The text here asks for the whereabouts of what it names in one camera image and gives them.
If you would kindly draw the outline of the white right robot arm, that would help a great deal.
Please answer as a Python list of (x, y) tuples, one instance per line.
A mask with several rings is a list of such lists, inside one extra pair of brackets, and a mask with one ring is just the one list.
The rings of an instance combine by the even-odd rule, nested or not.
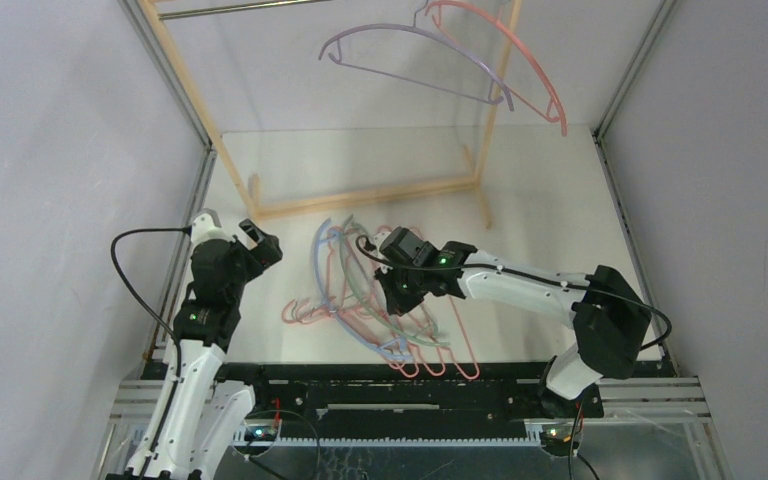
[(602, 379), (632, 377), (648, 347), (652, 312), (612, 267), (552, 273), (514, 265), (468, 243), (436, 247), (405, 227), (375, 240), (361, 237), (356, 245), (377, 263), (374, 278), (391, 315), (411, 312), (427, 295), (448, 296), (517, 307), (572, 331), (573, 345), (550, 360), (537, 391), (549, 415), (565, 415)]

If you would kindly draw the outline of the purple plastic hanger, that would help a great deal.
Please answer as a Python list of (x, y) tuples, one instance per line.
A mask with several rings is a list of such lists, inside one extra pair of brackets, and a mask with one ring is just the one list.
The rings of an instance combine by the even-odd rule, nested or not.
[(416, 20), (346, 28), (322, 43), (317, 59), (485, 106), (514, 109), (512, 91), (495, 67), (479, 53)]

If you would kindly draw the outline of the green plastic hanger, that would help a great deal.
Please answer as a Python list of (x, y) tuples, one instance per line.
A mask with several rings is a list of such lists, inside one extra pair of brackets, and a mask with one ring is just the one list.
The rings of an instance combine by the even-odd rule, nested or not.
[(420, 324), (417, 331), (405, 330), (395, 315), (388, 314), (381, 304), (383, 290), (375, 286), (371, 274), (363, 266), (361, 255), (353, 246), (358, 237), (369, 238), (367, 229), (349, 215), (342, 225), (335, 230), (340, 266), (352, 296), (360, 307), (360, 318), (373, 319), (394, 335), (394, 342), (399, 350), (407, 350), (408, 345), (428, 347), (448, 347), (448, 342), (439, 341), (440, 333), (436, 320), (422, 307), (426, 323)]

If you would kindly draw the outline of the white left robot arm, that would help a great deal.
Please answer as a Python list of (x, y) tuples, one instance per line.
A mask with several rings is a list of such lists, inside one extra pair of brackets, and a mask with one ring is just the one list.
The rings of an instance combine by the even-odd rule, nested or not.
[(211, 210), (181, 233), (188, 236), (191, 281), (171, 322), (159, 319), (170, 346), (151, 419), (121, 479), (212, 479), (244, 418), (271, 407), (271, 388), (256, 379), (211, 391), (241, 319), (245, 287), (278, 263), (279, 240), (252, 220), (239, 224), (252, 241), (229, 234)]

